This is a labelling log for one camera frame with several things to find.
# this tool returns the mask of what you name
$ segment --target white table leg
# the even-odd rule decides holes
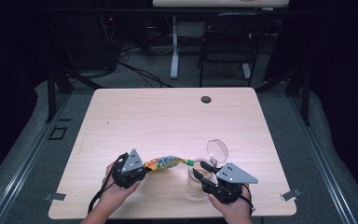
[[[251,70],[249,69],[249,64],[248,63],[243,63],[242,64],[242,72],[243,72],[243,77],[244,78],[249,78],[251,76]]]
[[[179,68],[179,52],[178,52],[178,34],[177,34],[177,23],[176,17],[172,18],[172,64],[171,64],[171,78],[178,78],[178,68]]]

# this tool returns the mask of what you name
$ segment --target human hand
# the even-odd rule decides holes
[[[123,189],[118,185],[114,184],[113,177],[109,174],[109,171],[112,169],[113,163],[111,163],[106,168],[105,178],[108,181],[106,183],[106,188],[103,194],[100,197],[97,205],[91,210],[91,212],[86,216],[82,223],[105,223],[105,221],[114,213],[141,184],[141,181],[135,182],[131,187]]]
[[[242,186],[242,194],[246,199],[250,199],[250,193],[245,186]],[[251,224],[251,214],[249,204],[239,198],[234,203],[224,204],[220,203],[212,194],[208,194],[213,207],[223,214],[228,224]]]
[[[106,174],[105,178],[103,179],[103,183],[108,179],[108,182],[106,183],[106,186],[111,186],[114,183],[113,177],[109,175],[109,171],[112,169],[113,163],[111,163],[106,168]],[[123,189],[119,187],[116,184],[113,184],[110,188],[106,189],[106,191],[101,195],[100,201],[98,203],[102,203],[106,208],[110,208],[111,213],[116,211],[129,197],[133,192],[136,191],[136,189],[141,184],[141,181],[135,182],[131,187],[127,189]]]

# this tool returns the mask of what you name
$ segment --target hand-held controller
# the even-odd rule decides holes
[[[221,168],[212,167],[205,161],[201,161],[200,165],[209,173],[216,174],[217,184],[203,177],[202,173],[193,169],[194,176],[201,182],[202,190],[212,194],[220,203],[234,203],[238,198],[243,198],[242,185],[245,183],[257,183],[258,180],[248,173],[244,172],[240,167],[229,162]],[[245,200],[251,206],[251,212],[255,209],[251,200]]]
[[[124,189],[131,187],[138,180],[143,180],[146,175],[144,163],[135,149],[130,155],[126,152],[119,156],[112,169],[115,184]]]

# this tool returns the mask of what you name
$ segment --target wooden table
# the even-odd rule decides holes
[[[202,96],[211,97],[205,104]],[[220,139],[228,160],[258,179],[250,186],[254,216],[291,216],[293,201],[269,128],[250,88],[97,90],[92,97],[48,215],[83,218],[108,164],[136,148],[143,161],[161,156],[208,158],[209,140]],[[112,218],[221,217],[206,193],[189,182],[187,166],[146,175]]]

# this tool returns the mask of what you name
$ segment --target wire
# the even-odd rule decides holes
[[[109,185],[107,188],[105,187],[107,185],[107,182],[109,181],[110,176],[112,176],[113,173],[113,169],[115,166],[112,166],[112,168],[110,168],[109,174],[106,176],[105,181],[103,182],[103,186],[101,187],[100,191],[98,191],[95,196],[92,198],[91,202],[89,202],[89,211],[88,213],[91,212],[91,210],[94,208],[94,204],[95,202],[101,198],[101,195],[103,195],[103,193],[109,189],[110,187],[112,187],[115,182],[113,182],[111,185]]]
[[[83,77],[86,77],[88,79],[94,79],[94,78],[97,78],[97,77],[106,77],[107,75],[111,74],[113,71],[114,71],[114,69],[109,68],[109,69],[103,70],[100,73],[92,74],[92,75],[85,75],[84,73],[81,74],[81,71],[78,71],[78,73],[81,74]]]
[[[123,62],[118,62],[118,63],[123,65],[124,67],[136,72],[152,88],[154,88],[154,86],[150,82],[148,82],[146,80],[146,78],[152,79],[153,81],[156,81],[157,83],[159,83],[160,88],[162,88],[163,86],[173,88],[172,85],[162,82],[161,79],[159,79],[159,77],[157,77],[156,75],[153,75],[153,74],[151,74],[149,72],[146,72],[145,70],[142,70],[142,69],[139,69],[139,68],[136,68],[136,67],[132,67],[132,66],[130,66],[130,65],[126,64],[126,63],[123,63]]]
[[[244,185],[244,184],[242,184],[242,185],[248,190],[248,192],[249,192],[249,199],[243,197],[242,195],[240,195],[240,198],[244,199],[244,200],[249,204],[249,207],[250,207],[250,210],[251,210],[251,215],[252,215],[252,213],[253,213],[254,210],[255,210],[255,207],[254,207],[253,204],[252,204],[252,193],[251,193],[251,191],[249,190],[248,186],[246,186],[246,185]]]
[[[172,34],[172,33],[173,33],[172,27],[171,27],[170,23],[168,22],[167,17],[164,17],[164,19],[165,19],[165,21],[167,22],[168,27],[170,27],[170,31],[171,31],[171,34]],[[163,54],[169,53],[169,52],[173,49],[173,44],[171,44],[170,46],[163,46],[163,47],[151,46],[150,48],[151,48],[153,51],[155,51],[157,54],[163,55]],[[169,48],[169,49],[166,50],[166,51],[164,51],[164,52],[159,52],[158,50],[156,50],[157,48]]]
[[[128,62],[130,60],[130,52],[136,49],[137,48],[134,44],[127,44],[126,46],[122,47],[118,56],[122,61]]]

